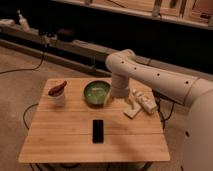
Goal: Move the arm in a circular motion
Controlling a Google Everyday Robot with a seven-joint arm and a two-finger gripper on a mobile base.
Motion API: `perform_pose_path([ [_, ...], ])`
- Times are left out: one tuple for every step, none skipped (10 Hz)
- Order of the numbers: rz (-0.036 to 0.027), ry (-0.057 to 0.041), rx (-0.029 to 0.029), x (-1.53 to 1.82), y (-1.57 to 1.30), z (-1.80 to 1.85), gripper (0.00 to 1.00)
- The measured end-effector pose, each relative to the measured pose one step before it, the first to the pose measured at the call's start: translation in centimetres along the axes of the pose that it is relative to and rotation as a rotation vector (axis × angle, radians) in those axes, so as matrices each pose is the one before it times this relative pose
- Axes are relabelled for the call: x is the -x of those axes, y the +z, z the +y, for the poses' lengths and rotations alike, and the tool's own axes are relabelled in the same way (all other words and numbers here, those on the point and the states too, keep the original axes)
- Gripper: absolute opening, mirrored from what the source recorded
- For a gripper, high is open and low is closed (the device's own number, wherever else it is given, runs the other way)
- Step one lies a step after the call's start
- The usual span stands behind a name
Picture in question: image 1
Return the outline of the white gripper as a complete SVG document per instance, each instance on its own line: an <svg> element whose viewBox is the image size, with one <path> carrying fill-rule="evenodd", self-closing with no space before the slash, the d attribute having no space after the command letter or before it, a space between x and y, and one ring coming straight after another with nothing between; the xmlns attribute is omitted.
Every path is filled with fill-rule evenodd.
<svg viewBox="0 0 213 171"><path fill-rule="evenodd" d="M111 87L111 94L108 93L105 100L104 100L104 105L106 105L108 103L108 101L110 100L111 96L115 97L115 98L125 98L129 95L129 88L125 87L125 88L117 88L112 86ZM134 109L134 99L132 97L128 97L129 100L129 104L131 106L132 109Z"/></svg>

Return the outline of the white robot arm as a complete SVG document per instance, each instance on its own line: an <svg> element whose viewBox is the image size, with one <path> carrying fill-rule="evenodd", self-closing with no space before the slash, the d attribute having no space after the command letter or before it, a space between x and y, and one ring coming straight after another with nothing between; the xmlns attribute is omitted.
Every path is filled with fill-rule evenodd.
<svg viewBox="0 0 213 171"><path fill-rule="evenodd" d="M137 63L135 53L122 50L106 58L112 72L111 96L129 96L133 78L190 108L182 158L183 171L213 171L213 81Z"/></svg>

